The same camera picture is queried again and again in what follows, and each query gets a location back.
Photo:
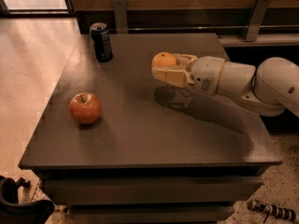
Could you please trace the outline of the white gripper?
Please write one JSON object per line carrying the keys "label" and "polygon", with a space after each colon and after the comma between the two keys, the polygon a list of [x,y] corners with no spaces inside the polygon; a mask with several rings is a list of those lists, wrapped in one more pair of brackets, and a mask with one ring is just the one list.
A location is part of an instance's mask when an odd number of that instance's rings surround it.
{"label": "white gripper", "polygon": [[151,69],[156,79],[179,88],[193,85],[197,92],[206,95],[217,93],[225,65],[223,58],[206,56],[198,59],[195,55],[179,53],[174,53],[174,57],[177,69],[157,66]]}

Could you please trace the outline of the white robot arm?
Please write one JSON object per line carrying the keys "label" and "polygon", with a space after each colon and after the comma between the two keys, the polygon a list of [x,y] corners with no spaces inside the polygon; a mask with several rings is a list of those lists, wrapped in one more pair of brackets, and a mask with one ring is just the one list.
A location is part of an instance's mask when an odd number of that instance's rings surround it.
{"label": "white robot arm", "polygon": [[273,57],[255,67],[223,58],[160,52],[151,61],[154,78],[205,95],[222,95],[262,116],[290,110],[299,117],[299,66]]}

